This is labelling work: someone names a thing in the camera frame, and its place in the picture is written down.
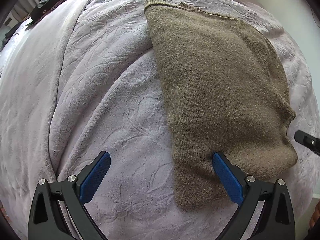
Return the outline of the person right hand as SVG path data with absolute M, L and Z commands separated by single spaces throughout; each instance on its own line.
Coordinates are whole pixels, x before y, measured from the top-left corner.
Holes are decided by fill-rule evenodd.
M 315 210 L 310 218 L 309 227 L 312 229 L 320 217 L 320 202 L 315 206 Z

